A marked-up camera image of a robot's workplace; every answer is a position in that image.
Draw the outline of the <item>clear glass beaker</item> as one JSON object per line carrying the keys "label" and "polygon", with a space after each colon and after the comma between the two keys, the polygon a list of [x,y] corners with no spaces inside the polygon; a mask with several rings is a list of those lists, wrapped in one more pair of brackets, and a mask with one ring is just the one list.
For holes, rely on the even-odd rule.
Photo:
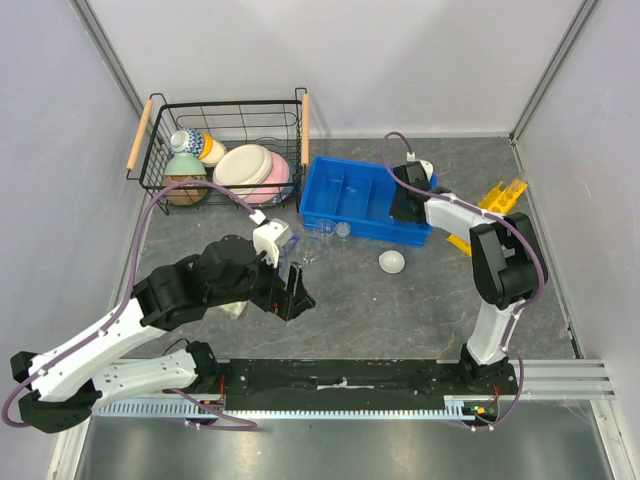
{"label": "clear glass beaker", "polygon": [[321,244],[314,238],[306,238],[300,241],[298,254],[300,261],[305,265],[310,265],[319,259],[322,253]]}

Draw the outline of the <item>blue plastic divided bin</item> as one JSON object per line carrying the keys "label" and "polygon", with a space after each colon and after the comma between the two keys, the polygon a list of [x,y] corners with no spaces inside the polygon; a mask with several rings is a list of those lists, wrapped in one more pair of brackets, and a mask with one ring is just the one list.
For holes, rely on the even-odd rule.
{"label": "blue plastic divided bin", "polygon": [[395,187],[381,164],[317,157],[299,206],[303,225],[312,230],[330,219],[349,224],[356,237],[422,247],[432,228],[390,216]]}

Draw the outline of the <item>clear glass funnel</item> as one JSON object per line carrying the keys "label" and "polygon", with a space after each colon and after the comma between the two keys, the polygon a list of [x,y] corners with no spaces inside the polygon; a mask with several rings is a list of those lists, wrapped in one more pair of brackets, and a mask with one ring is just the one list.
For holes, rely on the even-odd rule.
{"label": "clear glass funnel", "polygon": [[336,233],[336,222],[328,218],[318,219],[312,232],[312,239],[320,245],[328,245],[333,240]]}

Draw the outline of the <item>yellow test tube rack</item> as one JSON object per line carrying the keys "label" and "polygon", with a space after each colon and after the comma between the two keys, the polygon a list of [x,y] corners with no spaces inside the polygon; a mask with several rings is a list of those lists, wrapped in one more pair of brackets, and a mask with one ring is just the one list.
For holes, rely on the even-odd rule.
{"label": "yellow test tube rack", "polygon": [[[493,213],[508,214],[527,188],[528,184],[519,178],[513,179],[507,186],[504,186],[503,182],[500,181],[484,196],[477,206]],[[471,246],[468,242],[454,234],[449,235],[447,241],[468,257],[471,256]]]}

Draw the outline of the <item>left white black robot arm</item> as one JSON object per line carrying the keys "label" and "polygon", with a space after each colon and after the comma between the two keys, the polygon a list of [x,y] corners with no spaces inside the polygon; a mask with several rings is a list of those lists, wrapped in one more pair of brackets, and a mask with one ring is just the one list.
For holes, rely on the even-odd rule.
{"label": "left white black robot arm", "polygon": [[131,350],[188,323],[213,308],[251,302],[284,321],[314,308],[303,271],[279,264],[250,240],[228,235],[200,254],[156,268],[132,287],[103,319],[67,343],[43,354],[22,351],[11,360],[18,404],[15,427],[59,433],[120,399],[177,389],[211,393],[223,377],[211,347],[192,341],[155,359],[124,363]]}

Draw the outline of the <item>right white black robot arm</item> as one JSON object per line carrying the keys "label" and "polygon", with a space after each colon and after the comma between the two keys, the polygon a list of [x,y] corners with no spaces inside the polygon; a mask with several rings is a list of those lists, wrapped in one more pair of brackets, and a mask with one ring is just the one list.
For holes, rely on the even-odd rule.
{"label": "right white black robot arm", "polygon": [[389,214],[456,235],[471,248],[472,274],[481,306],[460,359],[446,373],[464,393],[514,388],[508,347],[522,311],[535,301],[548,280],[539,243],[529,217],[502,215],[471,205],[455,194],[431,187],[421,161],[387,172],[396,183]]}

